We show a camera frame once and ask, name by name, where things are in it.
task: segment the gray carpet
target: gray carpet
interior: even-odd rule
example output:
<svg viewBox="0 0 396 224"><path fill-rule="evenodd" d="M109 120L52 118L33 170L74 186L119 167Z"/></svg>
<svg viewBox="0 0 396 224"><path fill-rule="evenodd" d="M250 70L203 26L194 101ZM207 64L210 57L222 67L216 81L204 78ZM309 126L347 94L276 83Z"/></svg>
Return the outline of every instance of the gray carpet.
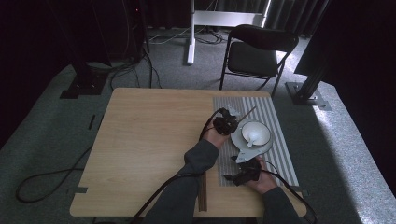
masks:
<svg viewBox="0 0 396 224"><path fill-rule="evenodd" d="M177 33L180 30L151 31L151 35ZM294 105L285 82L303 82L294 68L309 40L301 38L290 55L279 82L274 105L305 198L316 209L318 223L391 223L395 213L394 197L383 200L389 189L376 169L352 119L336 89L326 83L318 87L332 111L313 106ZM158 71L153 88L217 90L225 44L197 42L195 62L186 65L188 40L176 38L164 44L150 45L150 58ZM67 66L48 85L29 115L0 151L0 223L92 223L91 217L72 217L69 207L81 172L73 172L61 187L38 203L19 203L15 190L30 175L70 168L94 141L101 117L111 96L110 78L101 95L60 99L74 78ZM271 91L274 80L260 91ZM226 77L224 90L256 90L262 82L246 77ZM142 60L134 71L118 73L112 80L117 87L149 86L149 63ZM90 128L92 116L95 120ZM357 157L348 151L359 152ZM79 163L83 168L87 156ZM370 170L363 179L357 168ZM64 175L41 177L27 183L21 195L32 199L51 190ZM385 208L375 209L379 204ZM98 218L127 223L124 217Z"/></svg>

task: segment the person's arm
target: person's arm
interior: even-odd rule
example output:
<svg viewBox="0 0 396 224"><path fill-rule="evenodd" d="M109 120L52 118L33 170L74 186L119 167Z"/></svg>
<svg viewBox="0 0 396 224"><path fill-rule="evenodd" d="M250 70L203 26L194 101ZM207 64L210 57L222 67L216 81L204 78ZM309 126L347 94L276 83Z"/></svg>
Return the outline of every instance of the person's arm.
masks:
<svg viewBox="0 0 396 224"><path fill-rule="evenodd" d="M228 136L208 130L203 140L184 155L185 165L177 174L202 174L216 162L219 149ZM171 182L158 201L148 211L143 223L192 223L195 200L200 186L200 177L182 177Z"/></svg>
<svg viewBox="0 0 396 224"><path fill-rule="evenodd" d="M265 224L301 224L300 218L293 208L288 196L280 188L274 178L261 172L258 181L250 180L247 185L255 189L262 196L264 202L263 223Z"/></svg>

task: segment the dark curtain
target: dark curtain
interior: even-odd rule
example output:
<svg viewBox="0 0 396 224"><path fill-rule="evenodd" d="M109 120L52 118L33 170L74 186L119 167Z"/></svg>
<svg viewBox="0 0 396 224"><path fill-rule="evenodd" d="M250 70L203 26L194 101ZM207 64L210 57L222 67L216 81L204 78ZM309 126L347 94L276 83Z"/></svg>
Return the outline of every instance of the dark curtain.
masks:
<svg viewBox="0 0 396 224"><path fill-rule="evenodd" d="M45 1L1 1L0 148L67 65Z"/></svg>
<svg viewBox="0 0 396 224"><path fill-rule="evenodd" d="M396 2L332 0L295 73L313 76L329 68L324 81L337 89L393 193L396 160Z"/></svg>
<svg viewBox="0 0 396 224"><path fill-rule="evenodd" d="M195 10L262 13L268 0L196 0ZM266 28L311 36L329 0L272 0ZM191 0L147 0L148 25L153 28L190 27Z"/></svg>

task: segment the gray striped mat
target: gray striped mat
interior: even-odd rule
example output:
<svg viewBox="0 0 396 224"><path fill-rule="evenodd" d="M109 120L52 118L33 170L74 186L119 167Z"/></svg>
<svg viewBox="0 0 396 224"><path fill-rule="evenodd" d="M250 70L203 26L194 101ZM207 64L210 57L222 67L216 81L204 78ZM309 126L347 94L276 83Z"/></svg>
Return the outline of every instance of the gray striped mat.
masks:
<svg viewBox="0 0 396 224"><path fill-rule="evenodd" d="M213 99L213 105L214 111L222 107L229 109L229 106L231 106L240 113L238 118L244 116L253 106L257 106L257 108L247 116L247 119L259 120L274 134L273 147L263 154L263 158L271 162L290 185L299 186L270 97L215 97ZM222 175L236 175L239 173L238 165L230 159L231 156L237 156L238 153L239 149L233 144L230 138L223 145L218 158L219 185L221 187L234 186L232 181L227 181ZM271 172L275 172L275 169L268 164L267 168Z"/></svg>

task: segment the white table frame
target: white table frame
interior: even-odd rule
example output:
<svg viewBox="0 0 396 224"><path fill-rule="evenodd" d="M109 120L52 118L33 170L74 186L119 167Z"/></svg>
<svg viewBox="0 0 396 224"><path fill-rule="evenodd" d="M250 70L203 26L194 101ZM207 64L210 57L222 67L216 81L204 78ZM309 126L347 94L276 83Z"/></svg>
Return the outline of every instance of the white table frame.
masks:
<svg viewBox="0 0 396 224"><path fill-rule="evenodd" d="M268 8L271 0L264 6L262 13L245 13L245 12L223 12L223 11L195 11L194 0L191 0L191 33L188 64L194 63L195 53L195 25L209 26L230 26L235 27L240 24L252 24L263 27L267 17Z"/></svg>

